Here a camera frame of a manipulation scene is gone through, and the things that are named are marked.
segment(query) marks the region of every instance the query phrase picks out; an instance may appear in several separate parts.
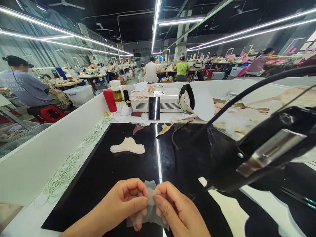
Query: pink shirt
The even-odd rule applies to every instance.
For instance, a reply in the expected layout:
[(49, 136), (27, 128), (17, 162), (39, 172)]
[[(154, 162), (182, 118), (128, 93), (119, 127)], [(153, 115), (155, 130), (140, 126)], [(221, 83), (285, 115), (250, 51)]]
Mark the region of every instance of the pink shirt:
[(248, 68), (248, 72), (259, 72), (262, 71), (264, 65), (266, 64), (268, 55), (262, 54), (256, 58)]

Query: red bottle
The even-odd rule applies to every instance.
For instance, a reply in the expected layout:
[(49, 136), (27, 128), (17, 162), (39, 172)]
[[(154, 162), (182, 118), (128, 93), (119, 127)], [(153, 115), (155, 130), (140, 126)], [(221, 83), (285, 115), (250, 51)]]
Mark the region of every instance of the red bottle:
[(110, 112), (116, 112), (118, 108), (116, 107), (113, 91), (111, 89), (104, 90), (103, 95), (105, 97), (106, 103), (108, 104)]

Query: green shirt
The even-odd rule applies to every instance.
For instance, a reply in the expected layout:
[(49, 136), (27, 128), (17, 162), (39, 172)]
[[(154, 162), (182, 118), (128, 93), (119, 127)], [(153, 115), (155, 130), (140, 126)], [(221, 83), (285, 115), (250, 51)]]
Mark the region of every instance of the green shirt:
[(174, 68), (177, 69), (177, 75), (182, 76), (182, 75), (186, 75), (188, 67), (189, 67), (189, 64), (187, 62), (179, 62)]

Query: white plastic bin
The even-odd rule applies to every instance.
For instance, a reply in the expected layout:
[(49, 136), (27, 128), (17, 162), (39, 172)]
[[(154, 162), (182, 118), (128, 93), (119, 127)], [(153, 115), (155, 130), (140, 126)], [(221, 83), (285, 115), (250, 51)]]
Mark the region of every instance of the white plastic bin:
[(225, 76), (224, 72), (213, 72), (212, 80), (222, 80)]
[(245, 67), (233, 67), (231, 72), (230, 72), (230, 76), (236, 77)]
[(82, 105), (94, 97), (92, 86), (90, 85), (74, 87), (65, 90), (64, 93), (68, 96), (72, 103), (76, 105)]

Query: tweezers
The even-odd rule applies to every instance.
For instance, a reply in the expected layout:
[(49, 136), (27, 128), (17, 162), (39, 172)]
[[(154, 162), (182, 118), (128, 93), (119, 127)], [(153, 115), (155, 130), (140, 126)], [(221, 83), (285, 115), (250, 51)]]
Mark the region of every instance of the tweezers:
[(314, 206), (314, 205), (316, 205), (315, 201), (313, 201), (307, 197), (304, 197), (304, 196), (302, 196), (302, 195), (300, 195), (292, 190), (289, 190), (285, 187), (282, 187), (282, 186), (281, 186), (281, 191), (286, 193), (287, 195), (291, 196), (292, 198), (296, 199), (297, 201), (299, 201), (299, 202), (309, 206), (310, 208), (313, 208), (314, 210), (316, 210), (316, 207)]

